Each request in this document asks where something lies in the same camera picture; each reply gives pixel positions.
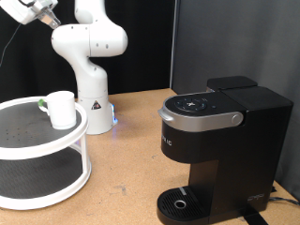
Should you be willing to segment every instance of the black backdrop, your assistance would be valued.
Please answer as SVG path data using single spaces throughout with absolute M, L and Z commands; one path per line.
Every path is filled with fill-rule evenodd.
M 74 0 L 60 0 L 54 13 L 62 24 L 77 23 Z M 169 87 L 174 0 L 108 0 L 108 17 L 127 32 L 124 54 L 91 58 L 108 73 L 109 94 Z M 18 23 L 0 9 L 0 53 Z M 74 71 L 51 44 L 52 29 L 40 21 L 22 25 L 0 67 L 0 102 L 69 90 L 77 95 Z

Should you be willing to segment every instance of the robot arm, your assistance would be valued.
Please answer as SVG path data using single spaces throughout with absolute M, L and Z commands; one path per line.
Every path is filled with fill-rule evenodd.
M 89 57 L 122 54 L 128 46 L 128 36 L 107 17 L 104 0 L 75 0 L 75 17 L 81 24 L 55 29 L 52 46 L 75 72 L 78 102 L 89 119 L 87 134 L 100 134 L 113 127 L 113 105 L 108 97 L 107 73 Z
M 19 23 L 39 19 L 55 29 L 61 24 L 53 13 L 57 3 L 57 0 L 1 0 L 0 7 Z

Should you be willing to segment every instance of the wooden table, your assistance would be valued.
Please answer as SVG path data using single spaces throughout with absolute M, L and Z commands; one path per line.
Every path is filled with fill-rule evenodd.
M 92 174 L 71 198 L 42 209 L 0 210 L 0 225 L 159 225 L 157 199 L 165 190 L 188 184 L 189 165 L 170 160 L 160 150 L 158 109 L 171 89 L 110 96 L 118 125 L 88 136 Z M 293 199 L 279 184 L 271 196 Z M 270 202 L 261 215 L 270 225 L 300 224 L 300 207 Z M 236 218 L 221 222 L 247 225 Z

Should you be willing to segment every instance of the black coffee maker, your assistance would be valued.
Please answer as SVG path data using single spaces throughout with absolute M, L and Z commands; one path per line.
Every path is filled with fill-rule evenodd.
M 157 200 L 167 225 L 202 225 L 264 210 L 293 103 L 246 77 L 211 79 L 206 93 L 167 98 L 161 150 L 189 163 L 188 186 Z

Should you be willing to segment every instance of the mug handle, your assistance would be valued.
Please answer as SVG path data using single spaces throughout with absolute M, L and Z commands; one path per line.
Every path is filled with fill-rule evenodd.
M 37 105 L 39 107 L 40 110 L 42 110 L 43 112 L 46 112 L 49 115 L 49 111 L 47 108 L 44 107 L 43 103 L 47 102 L 45 99 L 41 98 L 38 102 Z

